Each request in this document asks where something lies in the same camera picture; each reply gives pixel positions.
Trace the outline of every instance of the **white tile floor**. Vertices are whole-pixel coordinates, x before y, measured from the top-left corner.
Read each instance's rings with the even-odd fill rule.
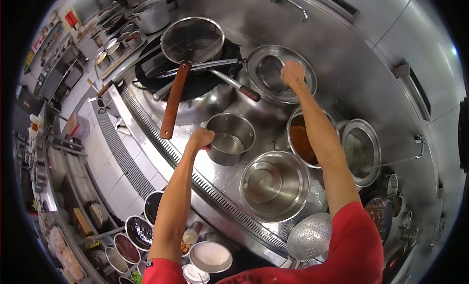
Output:
[[[78,114],[90,122],[90,133],[82,142],[84,142],[85,152],[88,155],[88,165],[103,199],[114,215],[122,221],[125,221],[129,216],[140,215],[143,212],[144,199],[138,195],[117,163],[97,123],[96,113],[93,111],[91,103],[86,100]],[[114,124],[117,122],[115,117],[109,116],[109,118]],[[119,136],[127,151],[155,190],[163,189],[167,181],[158,173],[158,170],[148,160],[133,137],[124,134]]]

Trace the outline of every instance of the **metal tray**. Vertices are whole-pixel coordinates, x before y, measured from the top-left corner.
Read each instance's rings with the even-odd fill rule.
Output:
[[[120,56],[120,58],[117,60],[112,60],[105,70],[96,68],[96,65],[94,65],[94,70],[96,72],[97,79],[103,80],[108,77],[109,74],[111,74],[117,67],[119,67],[122,62],[124,62],[130,55],[132,55],[135,51],[137,51],[141,46],[143,46],[147,42],[146,35],[140,33],[140,36],[142,37],[142,43],[138,45],[138,47],[136,47],[135,49],[130,49],[129,47],[126,47],[122,56]]]

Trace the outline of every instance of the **red handle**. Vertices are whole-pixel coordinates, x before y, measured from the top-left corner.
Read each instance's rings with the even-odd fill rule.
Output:
[[[173,137],[177,109],[179,108],[182,90],[190,69],[190,62],[181,61],[179,63],[179,68],[177,70],[176,77],[174,78],[173,86],[169,92],[168,103],[166,104],[165,115],[163,116],[163,123],[161,124],[160,137],[162,139],[170,140]]]
[[[253,91],[252,89],[250,89],[249,87],[247,86],[241,86],[239,88],[239,91],[241,93],[243,93],[244,95],[246,95],[249,99],[255,101],[255,102],[258,102],[261,100],[261,95],[256,93],[255,91]]]

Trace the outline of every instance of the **cardboard box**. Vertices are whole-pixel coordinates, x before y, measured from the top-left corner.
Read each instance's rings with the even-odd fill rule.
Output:
[[[83,216],[82,211],[79,208],[73,208],[72,221],[81,236],[87,237],[93,235],[93,230],[91,230],[90,225],[88,224],[88,222],[86,222],[85,217]]]

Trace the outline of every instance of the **wire mesh strainer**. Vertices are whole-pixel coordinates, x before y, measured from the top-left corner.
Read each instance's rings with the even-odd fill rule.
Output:
[[[310,260],[329,250],[332,222],[328,213],[311,215],[292,228],[287,238],[287,251],[300,260]]]

